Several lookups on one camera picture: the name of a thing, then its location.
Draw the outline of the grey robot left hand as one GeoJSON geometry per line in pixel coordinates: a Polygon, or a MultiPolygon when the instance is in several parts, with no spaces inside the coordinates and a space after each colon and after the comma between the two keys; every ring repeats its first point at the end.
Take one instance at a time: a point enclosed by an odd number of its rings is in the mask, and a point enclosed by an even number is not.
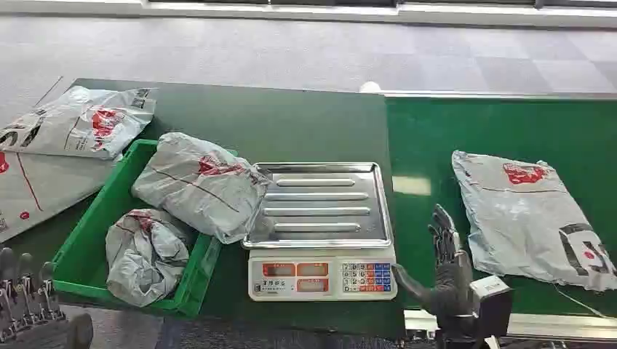
{"type": "Polygon", "coordinates": [[[52,280],[54,264],[35,269],[33,256],[1,249],[1,347],[90,348],[92,317],[67,317],[52,280]]]}

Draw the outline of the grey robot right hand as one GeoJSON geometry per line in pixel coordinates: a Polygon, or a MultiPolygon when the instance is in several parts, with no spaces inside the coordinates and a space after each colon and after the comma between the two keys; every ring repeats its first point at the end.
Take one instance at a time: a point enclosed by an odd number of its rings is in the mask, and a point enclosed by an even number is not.
{"type": "Polygon", "coordinates": [[[434,207],[428,231],[436,258],[435,285],[431,288],[423,286],[399,264],[391,266],[394,279],[419,301],[425,311],[437,318],[441,330],[456,336],[473,337],[476,320],[469,295],[471,263],[469,255],[462,248],[452,217],[440,204],[434,207]]]}

